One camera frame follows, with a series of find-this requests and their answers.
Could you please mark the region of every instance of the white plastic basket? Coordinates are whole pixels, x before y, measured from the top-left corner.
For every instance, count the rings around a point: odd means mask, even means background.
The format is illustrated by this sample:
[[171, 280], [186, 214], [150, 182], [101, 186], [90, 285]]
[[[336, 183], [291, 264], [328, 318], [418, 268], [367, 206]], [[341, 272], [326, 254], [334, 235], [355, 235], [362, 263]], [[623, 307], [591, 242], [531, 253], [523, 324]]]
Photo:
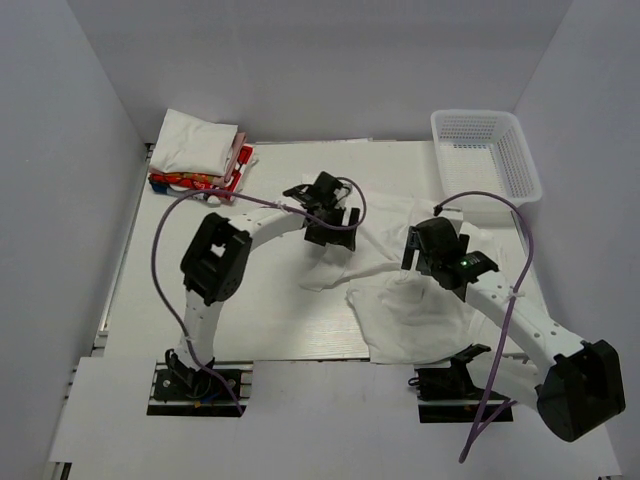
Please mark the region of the white plastic basket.
[[[438, 110], [431, 115], [431, 127], [446, 197], [483, 190], [516, 206], [542, 197], [538, 172], [515, 115], [491, 110]], [[505, 209], [500, 202], [478, 196], [452, 203], [471, 212]]]

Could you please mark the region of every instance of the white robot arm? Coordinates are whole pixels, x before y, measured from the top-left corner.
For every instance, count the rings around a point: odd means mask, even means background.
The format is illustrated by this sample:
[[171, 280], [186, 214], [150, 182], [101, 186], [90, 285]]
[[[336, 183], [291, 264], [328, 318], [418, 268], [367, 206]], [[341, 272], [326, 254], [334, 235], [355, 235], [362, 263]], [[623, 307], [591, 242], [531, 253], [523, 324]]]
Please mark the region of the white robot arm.
[[[290, 198], [283, 198], [281, 203], [292, 207], [299, 206], [297, 202]], [[304, 223], [304, 217], [284, 209], [259, 208], [248, 214], [230, 217], [227, 225], [238, 232], [246, 232], [252, 240], [249, 251], [253, 251], [260, 245], [280, 235], [302, 229]], [[239, 279], [232, 280], [226, 288], [234, 289], [235, 291], [235, 288], [239, 286], [239, 282]], [[193, 349], [198, 359], [210, 362], [215, 358], [213, 338], [218, 328], [218, 320], [220, 319], [224, 301], [214, 301], [207, 305], [205, 298], [197, 290], [189, 288], [186, 290], [186, 295], [187, 306], [184, 322], [191, 337]], [[184, 335], [181, 336], [180, 345], [175, 349], [175, 353], [185, 366], [198, 370], [199, 367], [194, 363], [189, 353]]]
[[[402, 268], [415, 268], [502, 327], [510, 283], [482, 252], [467, 253], [468, 237], [436, 217], [409, 230]], [[493, 390], [537, 410], [558, 437], [574, 441], [625, 409], [620, 362], [604, 340], [594, 344], [563, 328], [525, 297], [514, 304], [509, 336], [531, 363], [502, 359]], [[462, 389], [483, 388], [493, 365], [485, 346], [452, 359]]]
[[[309, 222], [284, 207], [262, 208], [231, 218], [215, 213], [205, 217], [180, 265], [187, 290], [184, 322], [190, 337], [182, 336], [179, 345], [166, 353], [172, 378], [192, 394], [187, 397], [198, 397], [203, 377], [210, 383], [208, 374], [194, 361], [188, 342], [196, 358], [211, 368], [220, 312], [224, 301], [240, 286], [254, 248], [286, 232], [306, 228], [307, 241], [355, 250], [359, 210], [352, 209], [350, 227], [343, 227], [346, 209], [338, 195], [344, 188], [338, 179], [323, 172], [313, 185], [283, 193], [282, 205], [302, 204], [307, 213], [332, 228]], [[417, 253], [418, 271], [432, 276], [441, 287], [501, 327], [512, 296], [510, 283], [482, 252], [467, 253], [469, 238], [459, 235], [462, 215], [451, 211], [445, 215], [449, 218], [439, 216], [409, 229], [402, 268], [414, 268]], [[493, 390], [537, 410], [558, 437], [576, 440], [624, 410], [618, 355], [607, 342], [584, 341], [526, 298], [515, 302], [509, 334], [531, 362], [502, 359]], [[462, 389], [483, 388], [493, 360], [490, 349], [479, 345], [452, 358], [453, 373]]]

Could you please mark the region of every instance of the white tabletop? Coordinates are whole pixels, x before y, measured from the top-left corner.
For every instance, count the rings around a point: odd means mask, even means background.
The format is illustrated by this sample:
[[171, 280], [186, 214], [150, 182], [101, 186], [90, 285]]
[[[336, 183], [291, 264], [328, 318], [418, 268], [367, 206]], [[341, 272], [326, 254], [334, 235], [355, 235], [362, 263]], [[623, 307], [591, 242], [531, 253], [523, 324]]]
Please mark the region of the white tabletop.
[[617, 475], [606, 428], [574, 443], [524, 406], [489, 426], [421, 424], [411, 365], [257, 362], [242, 418], [147, 416], [153, 358], [83, 358], [50, 461], [69, 480], [596, 479]]
[[[302, 175], [326, 170], [381, 193], [443, 199], [432, 142], [299, 143], [258, 145], [259, 162], [244, 193], [265, 199], [301, 183]], [[162, 359], [175, 346], [179, 329], [159, 301], [149, 270], [151, 240], [160, 216], [173, 201], [145, 185], [122, 275], [111, 305], [105, 356], [152, 356]], [[245, 213], [255, 206], [211, 208], [199, 202], [180, 205], [169, 218], [159, 249], [158, 272], [171, 302], [184, 309], [180, 260], [204, 215]], [[525, 257], [509, 218], [487, 228], [504, 248], [508, 278], [518, 275]], [[345, 301], [347, 285], [320, 293], [298, 286], [310, 268], [303, 232], [294, 232], [254, 251], [240, 290], [223, 309], [214, 348], [221, 361], [367, 358], [368, 350], [353, 312]], [[542, 304], [532, 275], [524, 290]], [[498, 330], [486, 322], [480, 341], [495, 345]], [[513, 343], [507, 352], [518, 352]]]

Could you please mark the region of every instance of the white backdrop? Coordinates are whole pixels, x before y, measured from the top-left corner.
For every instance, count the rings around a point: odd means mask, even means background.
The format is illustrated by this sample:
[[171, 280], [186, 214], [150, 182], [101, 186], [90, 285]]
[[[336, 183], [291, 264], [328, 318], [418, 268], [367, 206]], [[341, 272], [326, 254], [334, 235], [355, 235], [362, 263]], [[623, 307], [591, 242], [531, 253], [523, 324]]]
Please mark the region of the white backdrop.
[[64, 0], [0, 2], [0, 465], [42, 478], [144, 145]]
[[622, 362], [611, 420], [624, 478], [640, 478], [640, 3], [573, 3], [516, 108], [544, 196], [527, 211], [551, 313]]
[[168, 107], [255, 140], [424, 140], [513, 110], [570, 0], [69, 0], [146, 142]]

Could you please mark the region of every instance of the purple cable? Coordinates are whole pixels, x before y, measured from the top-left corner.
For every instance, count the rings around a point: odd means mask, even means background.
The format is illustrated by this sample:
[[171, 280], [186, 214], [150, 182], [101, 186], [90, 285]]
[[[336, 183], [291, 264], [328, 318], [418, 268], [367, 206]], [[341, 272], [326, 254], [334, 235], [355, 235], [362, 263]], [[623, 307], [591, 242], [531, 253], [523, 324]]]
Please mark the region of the purple cable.
[[162, 214], [162, 218], [160, 218], [160, 221], [158, 222], [158, 227], [156, 228], [156, 233], [153, 236], [153, 243], [151, 245], [151, 278], [153, 280], [153, 285], [156, 288], [156, 291], [158, 292], [158, 295], [160, 296], [160, 300], [162, 300], [162, 303], [164, 303], [165, 307], [167, 307], [169, 312], [171, 312], [173, 317], [176, 319], [176, 321], [180, 325], [180, 329], [182, 330], [182, 333], [183, 333], [183, 335], [184, 335], [184, 337], [186, 339], [187, 348], [189, 349], [189, 355], [191, 355], [191, 358], [193, 359], [193, 363], [195, 363], [198, 367], [200, 367], [202, 370], [207, 372], [209, 375], [215, 377], [218, 381], [220, 381], [220, 383], [222, 385], [224, 385], [224, 388], [226, 388], [227, 392], [229, 392], [229, 396], [231, 396], [231, 399], [236, 404], [236, 408], [240, 412], [240, 415], [242, 415], [242, 413], [243, 413], [242, 406], [240, 405], [240, 402], [238, 401], [238, 398], [236, 397], [235, 393], [233, 393], [233, 389], [229, 386], [229, 384], [227, 383], [227, 381], [224, 379], [224, 377], [222, 375], [220, 375], [215, 370], [207, 367], [200, 360], [198, 360], [198, 357], [196, 356], [196, 352], [193, 349], [193, 344], [191, 343], [191, 340], [189, 340], [189, 331], [187, 330], [187, 327], [184, 324], [184, 321], [182, 320], [182, 317], [180, 317], [180, 315], [178, 314], [176, 309], [173, 308], [173, 305], [171, 305], [171, 302], [169, 302], [169, 299], [167, 298], [167, 296], [165, 295], [164, 291], [162, 290], [162, 287], [160, 287], [160, 282], [158, 281], [157, 256], [158, 256], [158, 243], [160, 241], [160, 234], [162, 233], [162, 229], [164, 228], [164, 224], [166, 223], [167, 218], [169, 217], [169, 214], [173, 211], [173, 209], [176, 208], [184, 200], [186, 200], [187, 198], [193, 197], [195, 195], [201, 194], [201, 193], [207, 193], [207, 194], [215, 195], [215, 196], [218, 196], [218, 197], [221, 197], [221, 196], [238, 197], [238, 198], [241, 198], [243, 200], [249, 200], [251, 202], [258, 203], [260, 205], [264, 205], [265, 207], [268, 207], [268, 208], [283, 209], [283, 210], [286, 210], [286, 211], [291, 212], [291, 213], [297, 213], [297, 214], [302, 215], [305, 218], [311, 220], [312, 222], [315, 222], [315, 223], [317, 223], [317, 224], [319, 224], [319, 225], [321, 225], [321, 226], [323, 226], [325, 228], [328, 228], [330, 230], [353, 230], [355, 228], [358, 228], [360, 225], [362, 225], [362, 222], [364, 222], [364, 218], [367, 215], [367, 201], [364, 198], [364, 193], [362, 192], [362, 189], [353, 180], [351, 180], [349, 178], [346, 178], [346, 177], [337, 177], [337, 179], [338, 180], [343, 180], [345, 182], [349, 182], [351, 185], [353, 185], [355, 187], [355, 189], [358, 191], [358, 194], [360, 195], [360, 198], [362, 200], [362, 216], [360, 217], [360, 220], [358, 220], [358, 222], [356, 224], [354, 224], [354, 225], [348, 225], [348, 226], [345, 226], [345, 227], [329, 225], [328, 223], [323, 222], [322, 220], [320, 220], [319, 218], [315, 217], [314, 215], [311, 215], [310, 213], [307, 213], [304, 210], [301, 210], [299, 208], [289, 207], [288, 205], [281, 205], [281, 204], [278, 204], [276, 202], [269, 202], [267, 200], [262, 200], [260, 198], [255, 198], [255, 197], [252, 197], [250, 195], [245, 195], [243, 193], [221, 192], [218, 189], [194, 190], [194, 191], [185, 193], [182, 197], [178, 198], [171, 205], [169, 205], [169, 207]]
[[[520, 276], [516, 280], [516, 283], [513, 285], [513, 289], [512, 289], [513, 293], [518, 293], [518, 291], [520, 290], [520, 287], [522, 286], [522, 282], [524, 282], [524, 277], [527, 275], [527, 272], [531, 267], [531, 263], [533, 262], [533, 234], [531, 233], [531, 229], [529, 228], [529, 225], [525, 221], [524, 217], [518, 211], [518, 208], [513, 203], [494, 193], [482, 192], [482, 191], [476, 191], [476, 190], [457, 193], [456, 195], [453, 195], [447, 198], [445, 201], [441, 202], [438, 205], [438, 207], [443, 207], [447, 203], [453, 200], [456, 200], [460, 197], [466, 197], [469, 195], [480, 195], [483, 197], [489, 197], [489, 198], [498, 200], [504, 203], [505, 205], [507, 205], [509, 208], [511, 208], [511, 210], [513, 210], [518, 216], [518, 218], [520, 219], [520, 225], [522, 227], [522, 230], [525, 233], [525, 236], [527, 237], [527, 242], [529, 243], [529, 253], [527, 255], [527, 261], [525, 262], [524, 267], [522, 268], [522, 272], [520, 272]], [[504, 351], [504, 346], [507, 341], [507, 331], [509, 330], [509, 323], [511, 322], [511, 316], [513, 315], [513, 309], [515, 307], [515, 303], [516, 303], [516, 297], [512, 296], [509, 299], [509, 305], [507, 306], [507, 311], [504, 315], [502, 331], [500, 332], [500, 340], [498, 342], [498, 347], [496, 348], [496, 354], [495, 354], [495, 358], [493, 359], [493, 365], [491, 365], [491, 370], [489, 371], [489, 378], [487, 379], [487, 385], [484, 388], [484, 393], [482, 394], [482, 400], [478, 405], [478, 410], [476, 411], [476, 416], [473, 420], [471, 431], [469, 432], [469, 436], [467, 437], [467, 442], [464, 448], [462, 449], [462, 452], [460, 453], [460, 458], [458, 459], [458, 462], [460, 463], [464, 463], [464, 461], [467, 459], [467, 455], [469, 455], [469, 450], [471, 450], [471, 445], [473, 445], [473, 442], [476, 441], [476, 439], [480, 436], [480, 434], [484, 431], [484, 429], [487, 428], [487, 426], [493, 420], [495, 420], [495, 418], [498, 415], [500, 415], [500, 413], [502, 413], [506, 408], [511, 407], [516, 403], [512, 400], [505, 400], [504, 403], [502, 403], [502, 405], [500, 405], [496, 409], [496, 411], [493, 412], [493, 414], [489, 418], [487, 418], [487, 420], [484, 423], [481, 424], [482, 415], [484, 414], [484, 411], [487, 407], [487, 402], [489, 401], [489, 395], [491, 395], [491, 389], [493, 388], [493, 383], [495, 382], [496, 376], [498, 374], [498, 367], [500, 366], [500, 358], [502, 357], [502, 352]]]

